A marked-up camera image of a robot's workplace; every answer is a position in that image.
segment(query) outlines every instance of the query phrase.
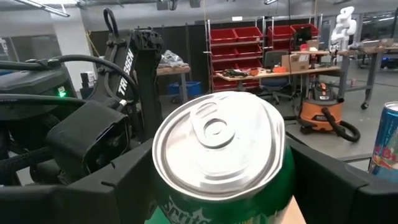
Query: vacuum hose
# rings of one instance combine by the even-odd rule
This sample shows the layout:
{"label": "vacuum hose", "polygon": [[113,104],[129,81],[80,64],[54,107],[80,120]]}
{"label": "vacuum hose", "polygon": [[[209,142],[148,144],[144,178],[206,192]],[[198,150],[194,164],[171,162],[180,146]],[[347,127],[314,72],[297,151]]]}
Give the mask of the vacuum hose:
{"label": "vacuum hose", "polygon": [[[334,132],[342,137],[343,139],[350,142],[357,142],[361,138],[361,133],[357,128],[355,128],[352,124],[349,124],[345,121],[340,121],[340,125],[336,123],[335,118],[330,114],[328,108],[322,108],[322,113],[325,115],[326,119],[330,123]],[[350,130],[354,135],[350,136],[347,134],[340,126]]]}

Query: white robot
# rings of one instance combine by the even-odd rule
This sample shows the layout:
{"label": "white robot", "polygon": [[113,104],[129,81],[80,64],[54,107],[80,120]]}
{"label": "white robot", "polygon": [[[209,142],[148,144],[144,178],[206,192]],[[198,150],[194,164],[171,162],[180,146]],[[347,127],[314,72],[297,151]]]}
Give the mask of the white robot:
{"label": "white robot", "polygon": [[340,10],[340,15],[336,18],[336,27],[333,30],[330,40],[330,51],[347,50],[350,35],[356,32],[356,21],[352,19],[354,7],[345,7]]}

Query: soda can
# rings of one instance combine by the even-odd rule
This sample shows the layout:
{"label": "soda can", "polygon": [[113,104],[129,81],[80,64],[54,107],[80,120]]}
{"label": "soda can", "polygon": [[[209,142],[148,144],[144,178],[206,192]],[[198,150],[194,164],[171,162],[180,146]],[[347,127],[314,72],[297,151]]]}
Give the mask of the soda can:
{"label": "soda can", "polygon": [[369,172],[398,182],[398,101],[384,105]]}
{"label": "soda can", "polygon": [[172,224],[280,223],[294,189],[284,120],[225,91],[185,103],[156,132],[156,199]]}

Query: plastic bag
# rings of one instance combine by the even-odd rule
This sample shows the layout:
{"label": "plastic bag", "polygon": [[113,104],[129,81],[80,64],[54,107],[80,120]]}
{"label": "plastic bag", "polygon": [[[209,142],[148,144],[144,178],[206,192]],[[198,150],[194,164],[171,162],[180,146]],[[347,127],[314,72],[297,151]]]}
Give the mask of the plastic bag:
{"label": "plastic bag", "polygon": [[184,63],[180,56],[176,55],[170,50],[166,50],[166,52],[162,55],[162,59],[159,63],[159,68],[184,66],[188,66],[188,64]]}

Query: pull tab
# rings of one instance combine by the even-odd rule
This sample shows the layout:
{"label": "pull tab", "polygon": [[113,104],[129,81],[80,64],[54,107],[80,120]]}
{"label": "pull tab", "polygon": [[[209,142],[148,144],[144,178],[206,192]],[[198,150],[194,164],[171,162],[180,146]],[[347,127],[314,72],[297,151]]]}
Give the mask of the pull tab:
{"label": "pull tab", "polygon": [[[229,144],[235,132],[228,121],[228,114],[222,107],[220,100],[205,100],[195,105],[190,112],[190,121],[198,141],[205,147],[216,149]],[[215,105],[216,112],[211,112],[206,118],[200,118],[198,113],[206,105]]]}

